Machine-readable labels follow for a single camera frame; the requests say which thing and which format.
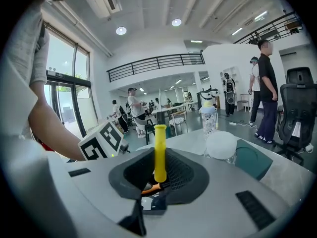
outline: black rectangle slot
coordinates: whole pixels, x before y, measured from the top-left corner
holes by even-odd
[[[68,172],[70,177],[76,177],[76,176],[80,176],[86,173],[91,172],[89,169],[84,168],[84,169],[78,169],[78,170],[74,170],[74,171],[70,171]]]
[[[275,221],[275,218],[250,191],[236,193],[236,196],[259,230]]]

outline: black metal railing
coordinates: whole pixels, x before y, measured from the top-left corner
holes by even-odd
[[[267,39],[272,42],[299,33],[302,30],[301,20],[295,12],[291,12],[265,24],[234,43],[257,44],[260,39]]]
[[[110,82],[142,72],[174,66],[205,64],[202,54],[176,54],[127,63],[107,70]]]

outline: person's hand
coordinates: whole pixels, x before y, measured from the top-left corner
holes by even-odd
[[[272,100],[277,101],[277,98],[278,98],[278,96],[277,96],[276,92],[273,93],[273,98],[272,98]]]

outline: yellow cylinder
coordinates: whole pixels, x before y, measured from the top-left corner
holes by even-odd
[[[155,128],[154,145],[154,179],[157,182],[166,181],[165,151],[166,151],[166,125],[158,124]]]

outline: dark jeans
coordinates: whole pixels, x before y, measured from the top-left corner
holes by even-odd
[[[259,136],[263,136],[266,141],[272,141],[274,138],[275,124],[277,120],[277,101],[262,103],[264,116],[257,133]]]
[[[140,119],[140,120],[145,120],[145,113],[136,117],[137,119]]]
[[[123,128],[124,132],[127,132],[128,131],[128,126],[127,126],[126,122],[123,120],[123,118],[119,117],[118,121],[119,121],[119,124],[120,124],[121,128]]]
[[[257,112],[259,109],[261,99],[260,99],[260,91],[253,92],[253,106],[252,106],[252,114],[250,122],[255,122],[257,118]]]
[[[234,104],[229,104],[227,102],[227,98],[226,98],[226,92],[224,92],[224,98],[225,98],[225,101],[226,101],[226,114],[231,114],[233,115],[233,112],[234,112]]]

